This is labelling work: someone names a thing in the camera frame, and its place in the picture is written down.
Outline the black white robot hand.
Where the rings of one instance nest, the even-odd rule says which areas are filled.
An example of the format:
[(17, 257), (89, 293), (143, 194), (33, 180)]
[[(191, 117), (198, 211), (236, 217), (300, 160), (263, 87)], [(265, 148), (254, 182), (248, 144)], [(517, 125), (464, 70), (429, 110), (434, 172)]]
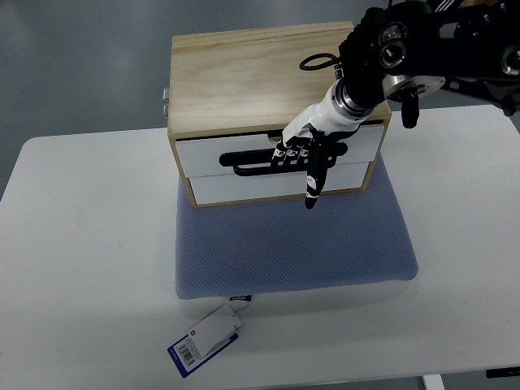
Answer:
[(343, 79), (335, 81), (323, 100), (297, 115), (282, 131), (271, 165), (290, 163), (297, 155), (307, 158), (305, 208), (312, 209), (326, 183), (329, 153), (341, 139), (351, 137), (374, 107), (358, 105)]

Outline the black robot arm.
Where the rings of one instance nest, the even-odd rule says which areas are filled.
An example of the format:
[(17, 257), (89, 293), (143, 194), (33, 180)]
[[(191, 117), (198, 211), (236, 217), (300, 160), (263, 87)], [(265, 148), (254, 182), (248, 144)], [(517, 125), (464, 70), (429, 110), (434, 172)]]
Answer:
[(315, 71), (339, 65), (356, 111), (384, 100), (401, 103), (407, 128), (418, 120), (418, 89), (384, 91), (387, 76), (444, 78), (445, 90), (482, 99), (508, 117), (519, 111), (519, 3), (493, 1), (404, 1), (371, 7), (339, 46), (299, 65)]

